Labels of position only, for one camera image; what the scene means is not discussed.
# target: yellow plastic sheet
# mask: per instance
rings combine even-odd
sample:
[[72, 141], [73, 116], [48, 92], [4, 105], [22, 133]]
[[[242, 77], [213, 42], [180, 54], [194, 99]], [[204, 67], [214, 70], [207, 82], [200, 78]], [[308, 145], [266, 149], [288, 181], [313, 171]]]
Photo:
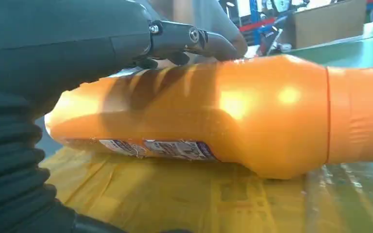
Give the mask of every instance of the yellow plastic sheet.
[[41, 166], [57, 198], [130, 233], [373, 233], [373, 170], [332, 165], [289, 181], [236, 164], [63, 148]]

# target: metal screw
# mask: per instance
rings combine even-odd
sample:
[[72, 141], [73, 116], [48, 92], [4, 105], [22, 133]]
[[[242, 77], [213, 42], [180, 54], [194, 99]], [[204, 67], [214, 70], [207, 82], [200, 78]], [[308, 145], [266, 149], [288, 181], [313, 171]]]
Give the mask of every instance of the metal screw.
[[159, 27], [158, 25], [151, 25], [149, 26], [149, 31], [152, 33], [152, 34], [157, 34], [159, 32]]
[[196, 28], [189, 29], [189, 38], [191, 38], [192, 42], [197, 43], [199, 40], [199, 32]]

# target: product label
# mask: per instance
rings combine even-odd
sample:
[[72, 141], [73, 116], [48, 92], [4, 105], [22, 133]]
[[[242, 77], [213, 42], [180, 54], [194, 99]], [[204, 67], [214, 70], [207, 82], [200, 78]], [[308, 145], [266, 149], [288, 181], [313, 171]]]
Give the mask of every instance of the product label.
[[129, 144], [121, 140], [99, 140], [99, 142], [107, 148], [124, 155], [142, 157], [146, 153], [146, 149], [142, 146]]
[[164, 157], [189, 160], [214, 160], [211, 150], [204, 142], [146, 140], [145, 146]]
[[122, 140], [100, 140], [107, 148], [130, 156], [158, 156], [188, 160], [216, 160], [209, 146], [197, 141], [144, 140], [128, 143]]

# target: plastic bottle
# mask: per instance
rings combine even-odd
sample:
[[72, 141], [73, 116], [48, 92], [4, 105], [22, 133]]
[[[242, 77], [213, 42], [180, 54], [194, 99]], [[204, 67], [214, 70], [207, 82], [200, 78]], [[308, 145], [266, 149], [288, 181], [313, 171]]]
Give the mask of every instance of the plastic bottle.
[[146, 70], [65, 92], [45, 120], [74, 148], [240, 163], [288, 179], [373, 161], [373, 68], [281, 55]]

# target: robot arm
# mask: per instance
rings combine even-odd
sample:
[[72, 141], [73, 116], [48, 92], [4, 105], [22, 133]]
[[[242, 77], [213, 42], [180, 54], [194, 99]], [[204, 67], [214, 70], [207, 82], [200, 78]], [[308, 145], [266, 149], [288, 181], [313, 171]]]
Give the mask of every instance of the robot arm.
[[133, 1], [0, 0], [0, 232], [122, 232], [55, 199], [34, 120], [65, 90], [148, 57], [182, 64], [184, 51], [237, 56], [222, 36], [153, 22]]

